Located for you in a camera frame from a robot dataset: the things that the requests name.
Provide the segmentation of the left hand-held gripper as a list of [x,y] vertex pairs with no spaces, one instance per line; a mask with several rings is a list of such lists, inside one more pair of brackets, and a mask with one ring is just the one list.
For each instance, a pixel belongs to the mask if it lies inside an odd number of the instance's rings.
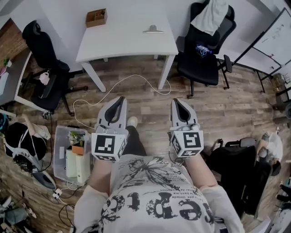
[[127,100],[120,96],[106,103],[99,111],[95,133],[91,134],[91,154],[102,161],[117,162],[128,138],[126,127]]

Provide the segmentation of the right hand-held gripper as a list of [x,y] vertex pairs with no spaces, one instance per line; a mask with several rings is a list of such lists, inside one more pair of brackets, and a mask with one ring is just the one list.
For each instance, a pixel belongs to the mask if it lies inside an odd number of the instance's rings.
[[171,102],[170,145],[177,158],[189,158],[204,149],[204,135],[196,124],[195,110],[184,101],[174,98]]

